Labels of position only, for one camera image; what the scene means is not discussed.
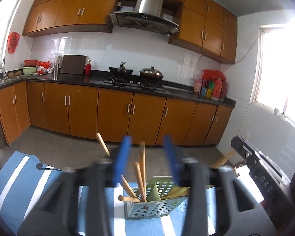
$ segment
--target range hood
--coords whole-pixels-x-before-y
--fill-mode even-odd
[[[163,0],[137,0],[134,11],[117,11],[110,14],[114,25],[147,30],[159,34],[178,33],[179,25],[161,18]]]

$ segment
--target red plastic bag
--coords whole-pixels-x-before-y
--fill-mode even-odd
[[[44,68],[49,68],[49,63],[50,61],[47,61],[47,62],[43,62],[43,61],[38,61],[38,66],[43,66]]]
[[[205,69],[205,70],[203,70],[202,77],[203,78],[209,78],[211,80],[215,80],[217,78],[221,78],[222,80],[226,81],[225,75],[221,71],[219,71],[219,70]]]
[[[9,54],[15,53],[20,37],[21,36],[17,32],[12,32],[9,34],[8,36],[8,53]]]

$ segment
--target backsplash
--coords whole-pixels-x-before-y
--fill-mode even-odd
[[[76,32],[35,37],[31,59],[48,61],[59,52],[86,55],[93,70],[109,71],[119,67],[140,71],[154,66],[164,74],[164,80],[193,85],[194,78],[203,69],[220,70],[220,63],[193,51],[168,44],[168,35],[138,29],[114,26],[112,33]]]

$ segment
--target gas stove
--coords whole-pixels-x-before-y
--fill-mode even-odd
[[[127,79],[110,77],[109,79],[105,80],[104,83],[112,84],[114,86],[124,87],[127,89],[143,89],[147,91],[166,92],[166,89],[160,83],[156,81],[148,81],[145,79],[142,79],[142,82],[140,82],[140,81],[132,81]]]

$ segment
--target black countertop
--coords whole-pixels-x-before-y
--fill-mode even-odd
[[[51,82],[51,83],[62,83],[62,84],[73,84],[73,85],[83,85],[83,86],[91,86],[91,87],[101,87],[107,89],[115,89],[115,90],[124,90],[131,91],[135,93],[143,93],[149,94],[153,96],[159,97],[167,97],[167,98],[178,98],[190,101],[196,101],[200,103],[207,103],[212,105],[223,105],[228,107],[235,107],[236,101],[225,98],[224,102],[218,102],[210,99],[205,99],[193,92],[187,86],[181,84],[173,84],[168,82],[166,85],[166,81],[162,81],[162,85],[164,86],[165,91],[160,90],[145,90],[140,87],[122,87],[122,86],[114,86],[111,83],[105,83],[107,77],[104,76],[95,76],[95,75],[70,75],[70,74],[46,74],[43,76],[29,76],[23,79],[17,79],[14,81],[9,81],[0,85],[0,89],[6,88],[8,86],[12,86],[16,83],[23,81],[41,81],[41,82]]]

